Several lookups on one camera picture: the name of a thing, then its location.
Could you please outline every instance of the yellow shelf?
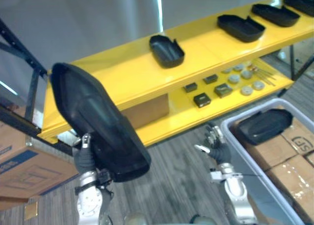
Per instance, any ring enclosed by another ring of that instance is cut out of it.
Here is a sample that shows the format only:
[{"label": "yellow shelf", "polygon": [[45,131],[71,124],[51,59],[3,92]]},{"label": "yellow shelf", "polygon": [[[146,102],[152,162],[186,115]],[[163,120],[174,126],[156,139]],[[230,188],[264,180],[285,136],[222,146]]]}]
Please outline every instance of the yellow shelf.
[{"label": "yellow shelf", "polygon": [[[244,85],[251,86],[254,81],[260,79],[256,75],[253,75],[249,80],[241,78],[238,84],[230,84],[227,82],[229,75],[240,74],[240,72],[231,71],[229,74],[219,72],[217,74],[218,80],[212,84],[206,85],[202,80],[198,81],[198,89],[190,93],[186,93],[183,88],[170,92],[169,115],[136,130],[144,145],[149,146],[183,130],[199,125],[216,116],[292,85],[293,81],[263,62],[261,59],[255,59],[253,64],[263,70],[271,72],[273,74],[272,77],[276,80],[271,78],[269,78],[269,80],[274,83],[275,86],[265,84],[263,90],[254,90],[250,96],[244,96],[240,92],[241,87]],[[224,98],[219,98],[218,95],[214,93],[214,88],[222,83],[229,84],[232,87],[233,92]],[[203,92],[210,97],[211,103],[202,108],[198,108],[193,101],[193,97]]]},{"label": "yellow shelf", "polygon": [[[270,4],[280,0],[263,0]],[[313,36],[314,20],[301,15],[296,25],[279,27],[252,15],[266,26],[264,35],[257,41],[243,43],[217,27],[222,14],[251,15],[252,5],[246,5],[196,20],[165,31],[176,38],[185,51],[184,62],[171,69],[159,66],[149,50],[151,36],[74,61],[97,78],[106,88],[120,110],[172,92],[186,84],[217,73],[243,61],[278,50]],[[46,90],[43,129],[39,137],[47,141],[70,129],[54,103],[51,85]]]}]

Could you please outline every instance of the brown cardboard panel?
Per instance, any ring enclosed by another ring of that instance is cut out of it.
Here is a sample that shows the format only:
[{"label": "brown cardboard panel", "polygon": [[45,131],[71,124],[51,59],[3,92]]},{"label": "brown cardboard panel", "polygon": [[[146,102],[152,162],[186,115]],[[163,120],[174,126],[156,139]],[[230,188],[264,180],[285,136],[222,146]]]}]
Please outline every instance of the brown cardboard panel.
[{"label": "brown cardboard panel", "polygon": [[0,210],[11,209],[27,202],[28,199],[26,198],[0,197]]},{"label": "brown cardboard panel", "polygon": [[282,136],[295,148],[300,155],[314,150],[314,134],[300,121],[293,118],[292,126],[287,128]]},{"label": "brown cardboard panel", "polygon": [[143,102],[122,111],[133,128],[140,128],[169,113],[168,94]]},{"label": "brown cardboard panel", "polygon": [[29,198],[76,174],[73,164],[27,147],[0,161],[0,196]]},{"label": "brown cardboard panel", "polygon": [[296,211],[306,222],[314,221],[314,168],[302,156],[275,166],[267,175],[278,188],[291,195]]},{"label": "brown cardboard panel", "polygon": [[306,159],[312,164],[312,166],[314,166],[314,152],[309,154]]},{"label": "brown cardboard panel", "polygon": [[280,135],[257,146],[247,145],[246,150],[264,171],[297,155],[297,152]]},{"label": "brown cardboard panel", "polygon": [[6,124],[0,126],[0,161],[17,153],[25,146],[24,133]]}]

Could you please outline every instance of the gray plastic bin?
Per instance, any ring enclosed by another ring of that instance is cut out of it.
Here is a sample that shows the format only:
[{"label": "gray plastic bin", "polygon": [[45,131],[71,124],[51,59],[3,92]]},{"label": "gray plastic bin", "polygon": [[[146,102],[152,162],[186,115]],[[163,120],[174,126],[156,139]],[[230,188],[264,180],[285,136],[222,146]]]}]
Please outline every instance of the gray plastic bin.
[{"label": "gray plastic bin", "polygon": [[291,114],[311,132],[314,132],[314,123],[297,108],[283,99],[272,99],[262,105],[224,120],[221,123],[221,131],[230,146],[232,154],[231,163],[234,165],[237,172],[244,174],[244,183],[248,188],[248,192],[261,212],[265,216],[277,219],[285,225],[303,225],[304,223],[281,192],[269,180],[266,174],[229,130],[229,127],[235,121],[250,117],[259,111],[276,108],[279,105],[291,112]]}]

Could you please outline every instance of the gray wall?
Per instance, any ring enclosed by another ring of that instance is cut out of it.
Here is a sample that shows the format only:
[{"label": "gray wall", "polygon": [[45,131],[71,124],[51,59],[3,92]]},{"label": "gray wall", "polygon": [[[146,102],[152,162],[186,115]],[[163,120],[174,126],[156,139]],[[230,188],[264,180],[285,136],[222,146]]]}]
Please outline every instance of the gray wall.
[{"label": "gray wall", "polygon": [[[163,28],[255,1],[161,0]],[[46,69],[160,29],[157,0],[0,0],[0,17]],[[0,51],[0,80],[22,100],[30,77],[31,68]],[[36,107],[42,110],[45,83],[39,86]]]}]

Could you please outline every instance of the gray carpet floor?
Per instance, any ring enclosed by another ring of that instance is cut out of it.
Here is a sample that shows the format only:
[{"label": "gray carpet floor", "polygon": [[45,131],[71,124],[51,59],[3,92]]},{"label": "gray carpet floor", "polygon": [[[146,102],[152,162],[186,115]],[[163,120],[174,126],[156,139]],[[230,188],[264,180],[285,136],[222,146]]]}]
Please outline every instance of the gray carpet floor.
[{"label": "gray carpet floor", "polygon": [[[267,55],[263,59],[289,74],[288,65],[275,56]],[[313,93],[314,81],[304,75],[283,98],[313,120]],[[219,124],[227,117],[274,97],[266,97],[214,121]],[[148,151],[152,166],[147,174],[130,182],[110,185],[115,196],[109,214],[115,225],[122,225],[130,212],[142,212],[154,224],[187,223],[196,213],[214,218],[219,225],[229,224],[217,185],[211,184],[207,176],[215,163],[193,147],[203,141],[204,128],[200,125],[151,146]],[[76,225],[74,187],[78,184],[75,179],[38,199],[38,216],[27,221],[24,221],[24,206],[0,212],[0,225]]]}]

